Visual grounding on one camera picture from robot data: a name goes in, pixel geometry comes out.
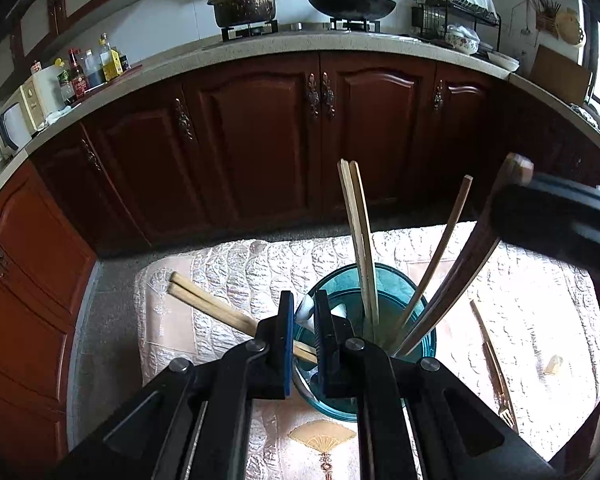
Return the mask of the clear bottle dark liquid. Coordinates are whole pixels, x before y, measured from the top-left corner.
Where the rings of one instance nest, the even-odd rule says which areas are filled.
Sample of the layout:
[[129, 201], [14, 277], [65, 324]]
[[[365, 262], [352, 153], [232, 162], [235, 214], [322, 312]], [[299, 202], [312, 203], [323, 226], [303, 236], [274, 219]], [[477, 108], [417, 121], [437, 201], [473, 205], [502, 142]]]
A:
[[91, 88], [99, 87], [106, 82], [102, 64], [91, 49], [84, 54], [84, 73]]

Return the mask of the metal cooking pot with lid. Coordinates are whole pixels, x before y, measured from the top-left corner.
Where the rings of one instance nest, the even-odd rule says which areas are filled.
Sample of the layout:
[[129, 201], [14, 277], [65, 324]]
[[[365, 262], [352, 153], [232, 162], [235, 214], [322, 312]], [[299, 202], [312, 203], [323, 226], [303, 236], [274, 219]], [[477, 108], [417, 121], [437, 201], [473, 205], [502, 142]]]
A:
[[276, 17], [276, 0], [208, 0], [207, 4], [221, 28], [266, 23]]

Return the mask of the white floral lidded bowl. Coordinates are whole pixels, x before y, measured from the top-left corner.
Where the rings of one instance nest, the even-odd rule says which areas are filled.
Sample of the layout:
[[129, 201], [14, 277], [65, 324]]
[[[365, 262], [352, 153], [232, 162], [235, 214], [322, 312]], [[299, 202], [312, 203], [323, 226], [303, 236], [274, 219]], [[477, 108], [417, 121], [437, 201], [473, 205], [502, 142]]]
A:
[[453, 50], [467, 55], [473, 55], [479, 51], [480, 38], [478, 34], [460, 24], [449, 24], [446, 26], [445, 42]]

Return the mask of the white microwave oven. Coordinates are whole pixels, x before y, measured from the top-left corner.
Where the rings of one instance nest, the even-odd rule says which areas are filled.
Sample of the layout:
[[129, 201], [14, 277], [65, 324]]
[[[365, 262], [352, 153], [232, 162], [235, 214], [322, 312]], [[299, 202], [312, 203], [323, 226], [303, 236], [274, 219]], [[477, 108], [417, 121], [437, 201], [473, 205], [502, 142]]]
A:
[[4, 159], [15, 156], [47, 126], [47, 119], [66, 107], [58, 75], [52, 65], [32, 74], [0, 108], [0, 152]]

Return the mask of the black wok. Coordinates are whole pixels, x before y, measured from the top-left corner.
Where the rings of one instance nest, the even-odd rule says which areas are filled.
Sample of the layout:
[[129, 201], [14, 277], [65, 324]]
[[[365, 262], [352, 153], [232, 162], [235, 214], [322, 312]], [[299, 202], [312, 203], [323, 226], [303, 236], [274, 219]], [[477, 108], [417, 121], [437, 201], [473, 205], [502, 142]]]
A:
[[396, 7], [393, 0], [309, 0], [317, 11], [345, 21], [378, 21]]

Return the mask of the upright light chopstick in cup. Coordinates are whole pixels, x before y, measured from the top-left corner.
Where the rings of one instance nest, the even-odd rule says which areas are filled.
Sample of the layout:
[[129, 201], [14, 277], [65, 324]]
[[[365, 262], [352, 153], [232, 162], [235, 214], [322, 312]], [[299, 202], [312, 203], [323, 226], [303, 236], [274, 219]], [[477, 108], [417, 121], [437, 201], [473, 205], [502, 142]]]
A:
[[[350, 162], [345, 159], [340, 159], [337, 162], [338, 174], [340, 184], [342, 188], [342, 194], [344, 199], [344, 206], [346, 206], [351, 236], [353, 240], [353, 247], [355, 253], [355, 261], [358, 266], [358, 282], [360, 283], [361, 289], [361, 278], [363, 276], [363, 263], [362, 263], [362, 240], [360, 234], [360, 225], [358, 224], [358, 212], [356, 211], [355, 197], [353, 192], [353, 184], [350, 174]], [[363, 334], [365, 337], [364, 328], [366, 326], [365, 311], [363, 306]]]

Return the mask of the black dish rack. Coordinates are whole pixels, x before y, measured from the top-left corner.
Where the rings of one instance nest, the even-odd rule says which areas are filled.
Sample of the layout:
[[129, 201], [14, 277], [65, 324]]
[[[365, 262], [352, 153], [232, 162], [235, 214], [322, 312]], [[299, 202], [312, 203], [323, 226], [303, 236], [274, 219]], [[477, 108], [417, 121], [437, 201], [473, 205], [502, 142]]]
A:
[[[412, 32], [418, 39], [452, 49], [444, 40], [449, 24], [464, 25], [477, 34], [479, 25], [495, 28], [496, 45], [500, 45], [502, 19], [485, 6], [467, 0], [416, 0], [412, 6]], [[494, 47], [483, 47], [480, 39], [480, 50], [493, 51]]]

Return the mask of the dark wood kitchen cabinets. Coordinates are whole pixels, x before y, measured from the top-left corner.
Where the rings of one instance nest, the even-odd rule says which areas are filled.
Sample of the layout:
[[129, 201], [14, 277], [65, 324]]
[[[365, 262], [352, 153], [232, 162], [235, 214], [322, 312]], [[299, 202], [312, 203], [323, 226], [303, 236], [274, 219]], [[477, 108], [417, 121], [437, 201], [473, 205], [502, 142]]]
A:
[[86, 100], [0, 184], [0, 478], [67, 451], [69, 356], [97, 259], [341, 219], [339, 159], [373, 214], [440, 221], [504, 156], [600, 183], [600, 134], [483, 62], [306, 51], [138, 73]]

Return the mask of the curved light chopstick in cup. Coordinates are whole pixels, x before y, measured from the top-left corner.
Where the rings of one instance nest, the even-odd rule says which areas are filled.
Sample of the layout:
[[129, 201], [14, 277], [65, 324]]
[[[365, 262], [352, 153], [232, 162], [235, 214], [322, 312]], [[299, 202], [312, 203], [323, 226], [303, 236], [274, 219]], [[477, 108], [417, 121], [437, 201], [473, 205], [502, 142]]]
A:
[[463, 212], [467, 196], [471, 188], [471, 183], [472, 177], [466, 174], [466, 176], [463, 178], [462, 184], [460, 185], [460, 190], [457, 193], [452, 211], [448, 221], [446, 222], [442, 237], [440, 238], [437, 248], [434, 251], [434, 255], [431, 257], [422, 279], [418, 283], [414, 294], [411, 296], [410, 302], [402, 312], [398, 322], [396, 322], [396, 327], [392, 330], [391, 334], [387, 336], [387, 348], [391, 354], [396, 354], [398, 351], [399, 344], [405, 338], [407, 322], [413, 314], [420, 298], [422, 298], [422, 295], [424, 294], [431, 278], [434, 276], [434, 272], [437, 270], [446, 246], [448, 246], [451, 236], [454, 232], [457, 221], [460, 218], [460, 214]]

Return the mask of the white floral cup teal interior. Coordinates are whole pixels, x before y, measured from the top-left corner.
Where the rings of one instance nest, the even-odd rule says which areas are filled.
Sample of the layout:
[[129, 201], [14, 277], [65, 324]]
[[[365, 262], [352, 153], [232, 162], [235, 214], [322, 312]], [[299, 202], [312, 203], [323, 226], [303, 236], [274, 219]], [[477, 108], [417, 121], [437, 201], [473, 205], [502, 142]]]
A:
[[[380, 315], [376, 328], [371, 330], [366, 326], [358, 267], [351, 263], [326, 275], [302, 297], [294, 312], [294, 339], [309, 346], [314, 344], [314, 298], [322, 290], [327, 294], [332, 315], [349, 320], [355, 336], [383, 344], [410, 303], [416, 285], [388, 264], [377, 263], [375, 272]], [[294, 360], [294, 386], [309, 406], [323, 415], [340, 422], [356, 421], [355, 400], [327, 399], [322, 395], [315, 364]]]

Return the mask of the gas stove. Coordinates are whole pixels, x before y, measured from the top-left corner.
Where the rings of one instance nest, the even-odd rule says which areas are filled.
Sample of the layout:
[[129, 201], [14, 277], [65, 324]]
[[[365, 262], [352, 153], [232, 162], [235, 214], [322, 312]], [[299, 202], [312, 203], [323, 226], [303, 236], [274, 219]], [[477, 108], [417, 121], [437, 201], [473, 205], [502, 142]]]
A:
[[380, 21], [348, 21], [330, 18], [324, 23], [295, 22], [279, 24], [277, 20], [262, 23], [251, 23], [236, 27], [223, 27], [221, 38], [223, 42], [239, 39], [260, 37], [279, 32], [367, 32], [368, 34], [379, 34], [381, 32]]

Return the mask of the dark brown wooden chopstick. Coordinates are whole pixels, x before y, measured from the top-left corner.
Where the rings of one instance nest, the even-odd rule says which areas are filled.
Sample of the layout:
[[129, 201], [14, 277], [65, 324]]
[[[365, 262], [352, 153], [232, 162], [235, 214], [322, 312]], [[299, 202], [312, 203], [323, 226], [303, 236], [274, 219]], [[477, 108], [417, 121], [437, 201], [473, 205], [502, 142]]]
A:
[[506, 156], [482, 213], [460, 251], [460, 255], [415, 325], [390, 347], [388, 350], [390, 356], [404, 356], [404, 354], [410, 353], [416, 344], [436, 327], [468, 289], [500, 242], [490, 221], [495, 194], [501, 191], [505, 185], [527, 185], [532, 177], [533, 164], [531, 160], [514, 153]]

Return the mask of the pink quilted table cloth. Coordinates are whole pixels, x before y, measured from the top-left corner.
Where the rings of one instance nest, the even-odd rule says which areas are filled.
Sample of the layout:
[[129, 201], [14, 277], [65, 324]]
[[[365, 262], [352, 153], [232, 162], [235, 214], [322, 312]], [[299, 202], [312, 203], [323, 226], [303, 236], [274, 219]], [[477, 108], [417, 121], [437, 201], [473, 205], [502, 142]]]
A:
[[[280, 400], [254, 401], [248, 417], [248, 479], [356, 479], [361, 474], [352, 363], [374, 350], [398, 381], [390, 336], [432, 310], [468, 237], [452, 232], [434, 282], [422, 274], [438, 226], [376, 232], [379, 322], [367, 323], [350, 237], [269, 243], [238, 240], [164, 258], [137, 274], [140, 364], [154, 379], [174, 359], [225, 363], [233, 348], [280, 356], [294, 378]], [[481, 406], [499, 411], [490, 364], [512, 404], [510, 433], [549, 460], [600, 402], [600, 305], [585, 270], [498, 243], [478, 275], [407, 361], [451, 372]]]

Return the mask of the red sauce bottle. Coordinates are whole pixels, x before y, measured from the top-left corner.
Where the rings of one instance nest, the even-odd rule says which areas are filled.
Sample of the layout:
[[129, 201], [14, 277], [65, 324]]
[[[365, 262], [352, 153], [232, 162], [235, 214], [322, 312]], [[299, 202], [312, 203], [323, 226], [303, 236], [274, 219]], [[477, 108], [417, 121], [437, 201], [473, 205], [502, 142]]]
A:
[[70, 49], [68, 55], [70, 63], [70, 82], [72, 84], [74, 95], [77, 99], [81, 99], [88, 90], [88, 80], [79, 63], [78, 51], [76, 49]]

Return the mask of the white ceramic spoon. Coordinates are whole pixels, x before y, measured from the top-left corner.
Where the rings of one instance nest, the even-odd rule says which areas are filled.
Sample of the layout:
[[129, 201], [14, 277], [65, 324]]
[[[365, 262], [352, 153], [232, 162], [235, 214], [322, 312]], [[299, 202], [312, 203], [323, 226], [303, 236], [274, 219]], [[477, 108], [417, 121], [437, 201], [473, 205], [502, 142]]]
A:
[[[340, 318], [347, 317], [347, 308], [345, 304], [337, 304], [333, 307], [332, 315]], [[314, 328], [314, 300], [310, 295], [306, 295], [300, 301], [299, 307], [294, 312], [294, 322], [311, 333], [315, 332]]]

